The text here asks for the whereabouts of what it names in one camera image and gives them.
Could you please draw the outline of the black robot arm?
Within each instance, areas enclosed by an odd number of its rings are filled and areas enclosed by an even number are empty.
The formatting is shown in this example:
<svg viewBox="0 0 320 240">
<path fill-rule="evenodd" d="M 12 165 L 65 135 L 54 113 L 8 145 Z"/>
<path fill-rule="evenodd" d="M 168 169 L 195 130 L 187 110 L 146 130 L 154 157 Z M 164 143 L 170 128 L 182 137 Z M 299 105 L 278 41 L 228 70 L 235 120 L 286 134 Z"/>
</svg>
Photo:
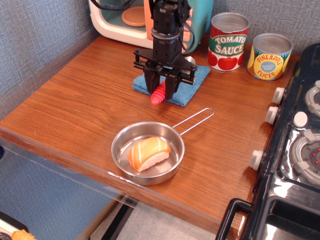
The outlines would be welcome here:
<svg viewBox="0 0 320 240">
<path fill-rule="evenodd" d="M 165 98 L 172 99 L 181 82 L 193 85 L 196 64 L 182 55 L 184 27 L 190 17 L 191 6 L 186 0 L 150 0 L 153 27 L 153 49 L 135 49 L 134 67 L 144 72 L 147 91 L 153 94 L 165 77 Z"/>
</svg>

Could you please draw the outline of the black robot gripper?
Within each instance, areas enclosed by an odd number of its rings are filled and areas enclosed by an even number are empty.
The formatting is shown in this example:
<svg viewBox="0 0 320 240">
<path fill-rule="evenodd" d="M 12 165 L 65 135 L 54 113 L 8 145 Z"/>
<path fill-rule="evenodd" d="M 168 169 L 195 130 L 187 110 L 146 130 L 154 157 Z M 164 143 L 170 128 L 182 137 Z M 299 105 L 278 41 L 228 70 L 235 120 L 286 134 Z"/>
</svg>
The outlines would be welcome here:
<svg viewBox="0 0 320 240">
<path fill-rule="evenodd" d="M 180 82 L 192 85 L 195 82 L 197 66 L 182 56 L 184 31 L 178 29 L 173 34 L 164 34 L 152 30 L 153 49 L 136 48 L 134 67 L 142 69 L 147 91 L 152 94 L 165 79 L 165 99 L 171 100 L 179 88 Z M 182 72 L 189 70 L 190 75 Z"/>
</svg>

